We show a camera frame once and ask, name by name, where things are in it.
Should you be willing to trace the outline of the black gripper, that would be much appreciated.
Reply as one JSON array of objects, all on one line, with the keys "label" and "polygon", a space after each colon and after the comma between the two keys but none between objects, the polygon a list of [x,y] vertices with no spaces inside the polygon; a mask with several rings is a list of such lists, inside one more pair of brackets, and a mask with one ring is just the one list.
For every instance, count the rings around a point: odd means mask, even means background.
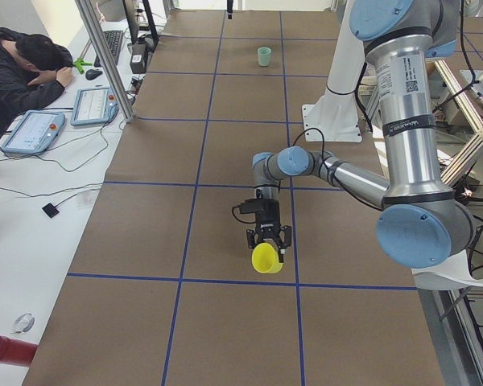
[{"label": "black gripper", "polygon": [[248,248],[254,250],[265,240],[272,240],[278,249],[279,262],[292,244],[292,226],[281,227],[279,201],[276,199],[256,199],[255,229],[246,229]]}]

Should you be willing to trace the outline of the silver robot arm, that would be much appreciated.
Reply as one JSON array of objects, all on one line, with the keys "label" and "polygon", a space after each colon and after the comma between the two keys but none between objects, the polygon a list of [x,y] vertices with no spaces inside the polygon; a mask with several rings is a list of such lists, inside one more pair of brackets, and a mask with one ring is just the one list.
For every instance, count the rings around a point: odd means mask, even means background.
[{"label": "silver robot arm", "polygon": [[377,209],[376,235],[394,261],[413,269],[439,265],[464,251],[475,235],[469,210],[443,183],[436,149],[426,59],[451,55],[456,46],[455,1],[357,1],[349,27],[377,76],[388,176],[340,160],[327,150],[291,146],[252,161],[255,196],[236,212],[255,219],[246,232],[253,267],[276,273],[292,242],[280,221],[284,179],[316,176]]}]

